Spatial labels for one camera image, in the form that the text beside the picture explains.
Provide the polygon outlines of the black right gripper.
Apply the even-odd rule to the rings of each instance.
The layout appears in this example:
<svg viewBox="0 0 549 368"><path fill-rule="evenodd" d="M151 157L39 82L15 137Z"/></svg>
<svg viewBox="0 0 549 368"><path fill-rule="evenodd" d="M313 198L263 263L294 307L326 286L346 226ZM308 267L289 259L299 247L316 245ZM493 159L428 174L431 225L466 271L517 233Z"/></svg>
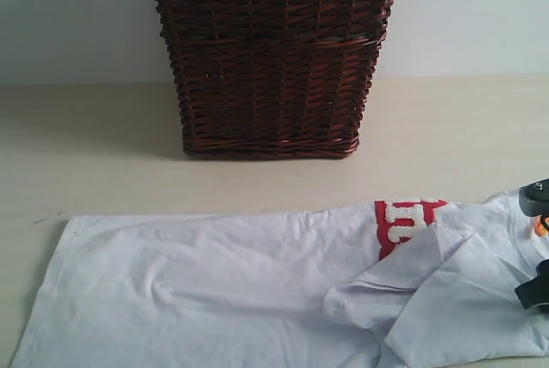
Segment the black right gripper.
<svg viewBox="0 0 549 368"><path fill-rule="evenodd" d="M536 273L538 276L518 286L515 294L524 310L535 308L539 311L547 311L549 259L541 261L536 266Z"/></svg>

